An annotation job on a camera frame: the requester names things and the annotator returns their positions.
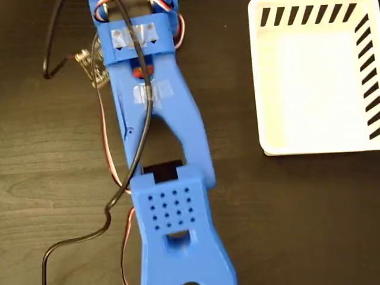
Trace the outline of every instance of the dark wooden table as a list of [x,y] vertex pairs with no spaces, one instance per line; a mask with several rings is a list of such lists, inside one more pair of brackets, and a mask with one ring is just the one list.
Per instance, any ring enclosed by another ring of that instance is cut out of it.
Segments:
[[[99,107],[83,70],[41,76],[53,1],[9,1],[0,17],[0,284],[40,284],[45,250],[98,229],[115,191],[102,150]],[[201,110],[217,188],[213,216],[240,284],[379,284],[378,153],[269,158],[258,143],[248,1],[181,1],[187,34],[178,63]],[[89,47],[87,1],[68,1],[54,59]],[[103,90],[117,167],[124,151]],[[155,122],[143,163],[176,158]],[[121,284],[119,254],[131,201],[113,210],[102,237],[52,255],[49,285]],[[126,271],[140,280],[134,223]]]

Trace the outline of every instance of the blue plastic arm segment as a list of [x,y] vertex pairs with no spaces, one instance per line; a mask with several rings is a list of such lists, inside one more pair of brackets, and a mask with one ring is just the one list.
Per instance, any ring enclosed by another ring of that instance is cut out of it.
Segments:
[[165,183],[155,184],[153,174],[131,181],[142,237],[141,285],[236,285],[211,219],[202,173],[192,166],[177,173],[178,180]]

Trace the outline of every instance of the white tray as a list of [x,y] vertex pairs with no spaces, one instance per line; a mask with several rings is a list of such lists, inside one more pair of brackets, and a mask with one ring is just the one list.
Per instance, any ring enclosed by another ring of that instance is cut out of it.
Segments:
[[252,0],[248,12],[265,153],[379,150],[378,1]]

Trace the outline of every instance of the blue robotic arm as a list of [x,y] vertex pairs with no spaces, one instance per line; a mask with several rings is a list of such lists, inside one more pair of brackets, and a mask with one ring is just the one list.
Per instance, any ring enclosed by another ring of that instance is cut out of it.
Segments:
[[[89,0],[91,13],[97,0]],[[153,115],[160,116],[182,143],[186,165],[172,180],[137,169],[132,199],[142,238],[142,285],[235,285],[236,274],[213,226],[207,190],[216,177],[197,105],[175,60],[173,35],[178,2],[164,12],[132,18],[147,62],[153,67]],[[123,21],[94,21],[115,100],[127,163],[132,162],[146,114],[144,82],[134,72],[137,54]]]

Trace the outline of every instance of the black wire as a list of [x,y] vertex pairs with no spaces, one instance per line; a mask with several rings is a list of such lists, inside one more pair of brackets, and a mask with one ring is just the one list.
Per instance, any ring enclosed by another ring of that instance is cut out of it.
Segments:
[[72,59],[73,55],[67,55],[60,61],[59,64],[57,64],[56,67],[53,68],[53,70],[49,71],[49,62],[50,62],[50,55],[52,53],[52,42],[54,38],[54,32],[56,28],[56,23],[59,14],[61,13],[62,6],[64,5],[65,0],[57,0],[54,9],[52,17],[50,18],[49,27],[47,29],[46,33],[46,43],[45,43],[45,57],[43,59],[43,76],[45,79],[51,79],[54,77],[54,75],[60,71],[66,64],[66,62],[69,59]]
[[[61,6],[62,6],[63,2],[64,2],[64,0],[59,0],[59,3]],[[128,27],[129,32],[131,34],[131,38],[134,42],[135,50],[137,53],[138,61],[141,65],[142,73],[144,76],[145,92],[147,95],[147,113],[145,116],[144,128],[142,130],[142,134],[141,134],[140,141],[139,141],[136,153],[135,153],[135,157],[132,161],[131,167],[129,168],[128,175],[124,179],[122,186],[118,189],[118,191],[115,193],[115,195],[112,197],[112,199],[104,207],[104,215],[106,216],[106,221],[105,221],[103,227],[101,229],[97,230],[96,232],[90,233],[88,235],[85,235],[82,237],[77,237],[74,239],[63,240],[61,242],[58,242],[58,243],[52,245],[46,251],[46,253],[43,257],[43,260],[42,260],[42,285],[47,284],[48,259],[54,250],[56,250],[57,248],[60,248],[61,246],[72,245],[73,243],[81,243],[81,242],[86,242],[88,240],[92,240],[92,239],[97,238],[98,236],[102,235],[103,233],[105,233],[107,231],[107,229],[109,228],[109,226],[111,224],[111,220],[112,220],[110,211],[116,205],[116,203],[119,201],[119,199],[121,198],[121,196],[125,192],[126,188],[128,187],[129,182],[130,182],[134,172],[136,171],[138,162],[141,158],[141,154],[143,152],[145,142],[147,139],[148,129],[149,129],[151,117],[153,114],[153,96],[152,96],[151,81],[150,81],[149,74],[147,72],[147,65],[145,62],[145,57],[144,57],[143,51],[141,49],[138,38],[137,38],[137,36],[133,30],[132,23],[131,23],[131,20],[129,18],[129,15],[128,15],[123,3],[120,0],[115,0],[115,2],[117,3],[117,5],[121,11],[121,14],[123,16],[123,19],[125,21],[125,24]],[[97,41],[97,36],[93,40],[93,45],[92,45],[92,49],[91,49],[92,54],[94,53],[96,41]],[[92,69],[94,72],[94,54],[93,54],[93,61],[92,61]]]

